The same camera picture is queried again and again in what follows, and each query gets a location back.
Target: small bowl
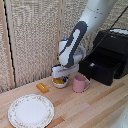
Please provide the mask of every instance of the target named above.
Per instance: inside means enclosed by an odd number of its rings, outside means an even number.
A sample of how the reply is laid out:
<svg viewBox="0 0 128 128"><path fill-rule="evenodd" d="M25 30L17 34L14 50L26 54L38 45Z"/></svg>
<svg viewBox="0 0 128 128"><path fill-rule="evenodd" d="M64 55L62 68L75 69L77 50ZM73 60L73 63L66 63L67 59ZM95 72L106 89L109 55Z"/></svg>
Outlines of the small bowl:
<svg viewBox="0 0 128 128"><path fill-rule="evenodd" d="M52 82L53 82L55 87L64 88L66 86L66 84L68 83L68 79L66 80L66 82L64 84L56 84L53 79L52 79Z"/></svg>

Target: pink mug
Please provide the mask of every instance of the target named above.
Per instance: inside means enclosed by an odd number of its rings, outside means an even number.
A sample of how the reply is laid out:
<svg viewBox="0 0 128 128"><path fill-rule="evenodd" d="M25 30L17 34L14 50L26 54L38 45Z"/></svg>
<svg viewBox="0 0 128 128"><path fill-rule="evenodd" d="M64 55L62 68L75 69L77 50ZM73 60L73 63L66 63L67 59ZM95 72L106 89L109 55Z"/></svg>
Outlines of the pink mug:
<svg viewBox="0 0 128 128"><path fill-rule="evenodd" d="M90 81L83 75L76 75L73 82L73 90L75 92L83 92L87 90L90 85Z"/></svg>

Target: wooden table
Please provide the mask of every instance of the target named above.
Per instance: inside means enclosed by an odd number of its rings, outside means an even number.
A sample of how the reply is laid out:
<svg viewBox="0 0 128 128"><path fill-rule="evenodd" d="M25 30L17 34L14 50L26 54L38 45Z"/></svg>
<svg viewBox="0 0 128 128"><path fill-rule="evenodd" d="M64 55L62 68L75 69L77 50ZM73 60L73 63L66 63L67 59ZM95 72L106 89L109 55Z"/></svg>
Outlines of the wooden table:
<svg viewBox="0 0 128 128"><path fill-rule="evenodd" d="M0 94L0 128L13 128L8 120L8 109L14 100L37 94L47 97L55 107L52 122L46 128L109 128L119 117L128 101L128 75L114 80L111 86L91 79L91 86L83 93L72 90L73 78L67 86L58 89L52 84L52 76ZM44 83L49 92L42 93L36 84Z"/></svg>

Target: yellow sponge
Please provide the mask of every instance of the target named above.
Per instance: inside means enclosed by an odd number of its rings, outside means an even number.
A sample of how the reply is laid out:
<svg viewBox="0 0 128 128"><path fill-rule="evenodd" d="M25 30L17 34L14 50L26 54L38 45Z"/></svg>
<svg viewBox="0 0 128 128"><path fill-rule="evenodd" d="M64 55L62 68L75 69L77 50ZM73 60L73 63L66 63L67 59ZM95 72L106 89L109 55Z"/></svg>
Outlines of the yellow sponge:
<svg viewBox="0 0 128 128"><path fill-rule="evenodd" d="M36 85L36 87L43 93L48 92L49 89L43 84L43 83L39 83Z"/></svg>
<svg viewBox="0 0 128 128"><path fill-rule="evenodd" d="M54 78L53 80L56 84L64 84L64 81L61 78Z"/></svg>

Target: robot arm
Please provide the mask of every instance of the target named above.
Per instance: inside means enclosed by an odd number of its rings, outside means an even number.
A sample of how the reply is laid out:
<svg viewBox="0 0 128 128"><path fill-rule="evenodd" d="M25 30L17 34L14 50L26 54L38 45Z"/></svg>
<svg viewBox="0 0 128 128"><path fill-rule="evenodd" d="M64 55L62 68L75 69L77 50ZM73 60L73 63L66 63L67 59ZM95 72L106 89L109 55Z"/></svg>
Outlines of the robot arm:
<svg viewBox="0 0 128 128"><path fill-rule="evenodd" d="M82 46L78 46L81 39L83 36L88 36L105 22L116 1L117 0L88 0L87 6L80 20L74 27L69 39L59 43L59 62L61 64L61 71L62 68L64 68L64 70L67 68L68 70L74 67L74 65L78 65L79 61L85 58L85 49ZM79 70L78 66L76 67L77 68L72 70L72 72Z"/></svg>

